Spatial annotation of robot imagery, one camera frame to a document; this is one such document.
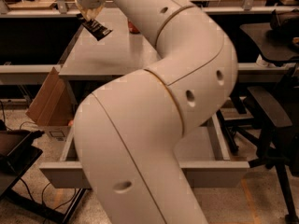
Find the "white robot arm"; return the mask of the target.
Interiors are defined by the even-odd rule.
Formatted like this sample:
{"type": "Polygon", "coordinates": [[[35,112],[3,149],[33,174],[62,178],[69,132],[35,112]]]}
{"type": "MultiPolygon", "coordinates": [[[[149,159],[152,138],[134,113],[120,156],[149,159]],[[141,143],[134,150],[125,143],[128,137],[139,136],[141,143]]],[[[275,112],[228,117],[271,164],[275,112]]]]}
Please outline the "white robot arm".
{"type": "MultiPolygon", "coordinates": [[[[97,8],[106,0],[76,0],[97,8]]],[[[227,100],[237,77],[230,38],[188,0],[112,0],[160,55],[79,105],[74,142],[112,224],[207,224],[174,147],[227,100]]]]}

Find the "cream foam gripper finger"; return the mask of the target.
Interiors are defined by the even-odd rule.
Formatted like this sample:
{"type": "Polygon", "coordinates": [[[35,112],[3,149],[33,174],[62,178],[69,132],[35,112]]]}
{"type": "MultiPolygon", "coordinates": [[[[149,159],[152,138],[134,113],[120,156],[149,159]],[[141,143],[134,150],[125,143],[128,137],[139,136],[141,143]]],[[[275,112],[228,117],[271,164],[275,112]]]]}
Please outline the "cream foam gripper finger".
{"type": "Polygon", "coordinates": [[[97,8],[86,8],[86,7],[81,7],[80,13],[82,14],[83,18],[86,21],[94,20],[98,14],[101,12],[103,7],[97,7],[97,8]]]}

